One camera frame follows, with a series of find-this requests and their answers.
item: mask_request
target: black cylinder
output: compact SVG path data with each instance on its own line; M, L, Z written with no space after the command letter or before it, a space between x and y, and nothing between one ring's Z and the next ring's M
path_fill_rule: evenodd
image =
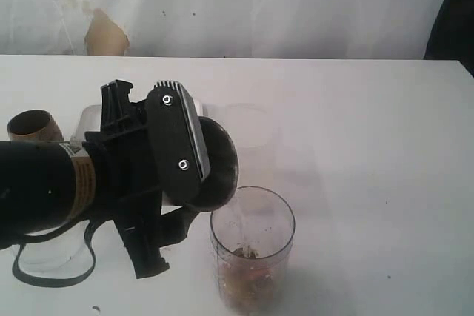
M53 142L0 142L0 231L21 234L58 226L72 209L74 166Z

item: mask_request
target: white tabletop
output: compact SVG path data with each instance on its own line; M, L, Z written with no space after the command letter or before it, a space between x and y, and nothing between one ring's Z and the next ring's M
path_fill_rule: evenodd
M280 123L277 179L296 216L275 315L473 315L474 80L457 62L0 56L0 127L32 108L65 136L116 78L143 99L177 80L208 104L254 103ZM6 130L0 139L7 139ZM16 281L0 252L0 315L227 315L215 289L209 215L135 280L111 224L82 284Z

